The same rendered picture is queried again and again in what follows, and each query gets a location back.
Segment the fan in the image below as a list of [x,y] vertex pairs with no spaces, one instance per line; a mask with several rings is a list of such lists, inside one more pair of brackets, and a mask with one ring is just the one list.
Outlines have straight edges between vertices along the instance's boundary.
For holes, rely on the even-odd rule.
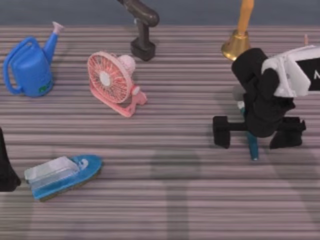
[[[136,69],[136,62],[131,56],[117,57],[113,53],[99,51],[89,57],[87,66],[92,94],[122,116],[131,117],[137,104],[147,102],[146,95],[131,78]],[[119,105],[130,95],[132,99],[127,107]]]

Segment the watering can spout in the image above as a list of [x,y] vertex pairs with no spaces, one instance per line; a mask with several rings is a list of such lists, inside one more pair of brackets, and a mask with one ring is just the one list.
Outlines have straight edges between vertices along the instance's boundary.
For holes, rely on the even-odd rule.
[[49,64],[51,64],[54,58],[59,33],[64,28],[62,25],[60,25],[55,21],[53,21],[52,24],[53,24],[53,31],[43,47],[43,52]]

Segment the blue watering can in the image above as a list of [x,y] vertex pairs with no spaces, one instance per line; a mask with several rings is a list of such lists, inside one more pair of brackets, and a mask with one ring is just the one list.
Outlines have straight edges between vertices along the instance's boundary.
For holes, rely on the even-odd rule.
[[[33,36],[29,36],[6,56],[3,63],[3,79],[6,88],[12,94],[40,97],[52,89],[54,83],[50,65],[55,54],[58,35],[63,26],[53,22],[53,27],[53,32],[43,49]],[[16,87],[13,87],[10,82],[9,65]]]

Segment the bell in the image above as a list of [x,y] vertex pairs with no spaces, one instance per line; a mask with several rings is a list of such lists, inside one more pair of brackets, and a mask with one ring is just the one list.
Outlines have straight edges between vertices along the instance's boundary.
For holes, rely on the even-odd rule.
[[229,41],[222,45],[221,51],[227,59],[235,61],[239,55],[250,48],[248,32],[239,34],[238,30],[234,30]]
[[242,0],[237,29],[233,31],[229,41],[221,48],[222,54],[227,59],[234,61],[239,55],[251,48],[247,28],[254,3],[254,0]]

